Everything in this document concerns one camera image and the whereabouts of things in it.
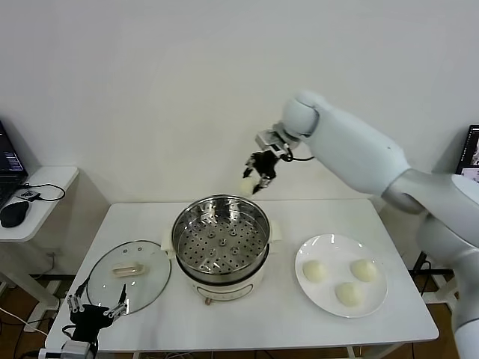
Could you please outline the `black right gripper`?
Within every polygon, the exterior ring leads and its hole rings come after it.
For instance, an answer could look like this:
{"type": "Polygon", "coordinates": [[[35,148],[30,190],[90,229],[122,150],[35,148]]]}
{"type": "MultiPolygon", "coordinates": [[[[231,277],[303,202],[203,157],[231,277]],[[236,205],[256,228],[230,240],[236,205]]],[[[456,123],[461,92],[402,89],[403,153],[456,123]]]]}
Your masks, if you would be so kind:
{"type": "Polygon", "coordinates": [[[257,183],[254,185],[253,193],[256,194],[264,188],[267,188],[272,181],[270,176],[275,176],[275,166],[279,161],[272,151],[256,152],[252,154],[252,159],[248,159],[245,163],[245,170],[242,177],[247,178],[256,170],[260,175],[257,183]]]}

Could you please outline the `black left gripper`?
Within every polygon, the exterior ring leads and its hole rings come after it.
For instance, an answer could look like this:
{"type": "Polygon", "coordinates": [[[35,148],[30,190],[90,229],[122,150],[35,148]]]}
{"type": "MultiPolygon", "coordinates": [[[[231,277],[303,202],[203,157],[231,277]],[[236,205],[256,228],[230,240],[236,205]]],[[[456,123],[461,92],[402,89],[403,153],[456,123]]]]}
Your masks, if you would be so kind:
{"type": "Polygon", "coordinates": [[[67,296],[70,321],[75,325],[72,339],[75,341],[95,343],[99,332],[112,325],[112,318],[119,318],[126,313],[126,284],[123,285],[118,304],[109,309],[92,304],[82,304],[82,295],[87,286],[86,282],[80,284],[73,294],[67,296]]]}

